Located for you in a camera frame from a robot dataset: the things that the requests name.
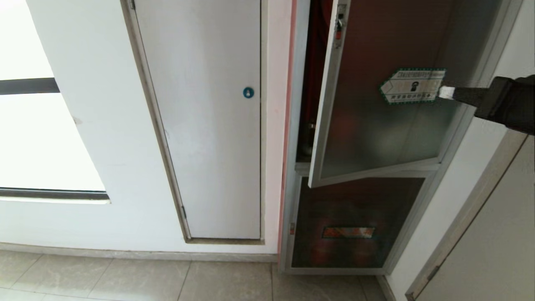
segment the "door frame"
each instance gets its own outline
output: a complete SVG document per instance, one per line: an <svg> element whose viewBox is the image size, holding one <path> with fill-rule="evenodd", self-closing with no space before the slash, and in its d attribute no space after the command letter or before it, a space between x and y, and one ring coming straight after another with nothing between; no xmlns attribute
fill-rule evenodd
<svg viewBox="0 0 535 301"><path fill-rule="evenodd" d="M143 92L147 99L147 106L149 113L152 119L152 125L155 130L156 139L158 141L158 146L160 148L160 153L162 154L162 159L165 167L165 172L167 174L167 180L169 181L169 186L171 188L171 193L173 195L173 201L175 203L175 208L177 210L177 216L180 223L180 229L182 230L182 236L186 243L191 244L232 244L232 245L265 245L264 236L265 236L265 225L264 225L264 216L265 216L265 161L266 161L266 119L267 119L267 108L266 108L266 89L267 86L267 76L265 73L267 71L267 29L268 29L268 0L258 0L260 2L260 225L259 239L226 239L226 238L194 238L191 236L188 222L186 219L186 212L180 197L180 190L178 187L178 181L175 175L175 170L173 162L171 159L171 153L169 151L169 146L167 144L167 138L165 136L165 131L163 127L163 121L159 113L159 107L156 100L156 92L152 84L152 78L150 76L149 65L147 57L145 56L143 40L141 37L141 32L138 26L137 15L135 10L135 2L133 0L120 0L121 7L123 9L123 15L125 18L126 28L132 45L132 51L134 54L134 59L137 64L137 70L140 76L141 84L143 86Z"/></svg>
<svg viewBox="0 0 535 301"><path fill-rule="evenodd" d="M472 221L491 196L494 188L513 162L522 145L528 143L527 138L527 134L507 130L457 217L453 220L442 240L409 287L406 293L407 300L415 300L434 277L440 266L446 261L457 242L468 230Z"/></svg>
<svg viewBox="0 0 535 301"><path fill-rule="evenodd" d="M286 162L283 170L284 190L282 194L281 204L281 226L280 226L280 258L279 258L279 272L289 274L332 274L332 275L356 275L356 274L372 274L372 275L386 275L390 274L397 264L401 254L405 247L409 243L409 240L414 233L416 226L422 218L428 204L430 203L435 191L437 190L440 182L442 181L446 170L448 169L455 152L457 151L461 141L466 133L468 126L470 125L475 107L462 104L460 109L454 117L454 121L458 122L454 124L451 129L448 130L448 134L451 133L451 137L446 139L449 143L441 150L440 156L442 160L437 163L431 163L429 165L419 165L410 168L411 171L435 171L434 176L429 180L429 184L426 187L422 186L418 198L421 200L418 202L418 206L414 206L411 209L409 215L411 218L407 218L405 221L395 243L387 257L385 265L381 269L358 269L358 268L292 268L291 257L293 254L293 238L290 235L290 227L292 223L296 223L297 212L295 209L299 205L299 184L303 177L303 173L308 176L310 170L309 163L296 162L297 155L297 143L299 136L299 121L301 111L301 97L302 97L302 85L304 77L304 65L306 56L306 44L308 36L308 21L310 11L310 0L293 0L294 5L292 12L295 14L295 18L292 21L293 41L291 45L290 56L291 60L291 82L288 85L290 91L288 91L287 108L290 112L287 114L287 141L286 145ZM494 70L498 64L498 60L509 37L509 33L513 27L514 21L520 9L520 4L517 0L502 0L500 8L498 9L497 17L494 20L492 28L489 32L489 37L486 41L482 54L479 58L479 62L476 66L475 72L472 74L471 82L478 82L479 86L486 87L490 84L494 74Z"/></svg>

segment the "white wall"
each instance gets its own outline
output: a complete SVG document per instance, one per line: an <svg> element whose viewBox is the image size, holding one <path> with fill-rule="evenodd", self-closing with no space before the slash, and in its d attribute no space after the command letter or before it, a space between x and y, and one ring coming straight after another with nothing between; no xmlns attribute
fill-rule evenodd
<svg viewBox="0 0 535 301"><path fill-rule="evenodd" d="M521 77L535 73L534 0L524 0L495 76ZM437 247L479 180L506 128L474 118L440 186L403 255L387 281L398 301Z"/></svg>
<svg viewBox="0 0 535 301"><path fill-rule="evenodd" d="M0 201L0 242L84 249L276 253L290 2L267 21L265 245L186 244L119 0L28 0L110 205Z"/></svg>

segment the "tiled floor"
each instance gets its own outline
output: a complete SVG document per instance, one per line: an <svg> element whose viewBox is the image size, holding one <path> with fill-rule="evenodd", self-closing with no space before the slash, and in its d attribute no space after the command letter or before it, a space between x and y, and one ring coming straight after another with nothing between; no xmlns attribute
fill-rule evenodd
<svg viewBox="0 0 535 301"><path fill-rule="evenodd" d="M372 276L293 276L275 264L0 250L0 301L385 301Z"/></svg>

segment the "open cabinet door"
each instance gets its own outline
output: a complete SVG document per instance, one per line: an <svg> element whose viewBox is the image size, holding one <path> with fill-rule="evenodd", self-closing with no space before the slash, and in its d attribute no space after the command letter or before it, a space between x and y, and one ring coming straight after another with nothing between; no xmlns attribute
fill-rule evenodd
<svg viewBox="0 0 535 301"><path fill-rule="evenodd" d="M454 0L334 0L308 184L318 187L441 162L465 106L389 104L379 87L400 68L446 68L470 85L450 21Z"/></svg>

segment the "access panel door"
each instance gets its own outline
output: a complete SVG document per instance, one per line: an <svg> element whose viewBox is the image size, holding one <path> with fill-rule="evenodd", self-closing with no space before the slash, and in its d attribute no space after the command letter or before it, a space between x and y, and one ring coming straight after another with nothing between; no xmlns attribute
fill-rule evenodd
<svg viewBox="0 0 535 301"><path fill-rule="evenodd" d="M443 84L477 86L497 5L334 0L309 186L440 163L465 106L389 104L379 87L401 68L444 68Z"/></svg>
<svg viewBox="0 0 535 301"><path fill-rule="evenodd" d="M260 0L135 5L191 236L260 238Z"/></svg>

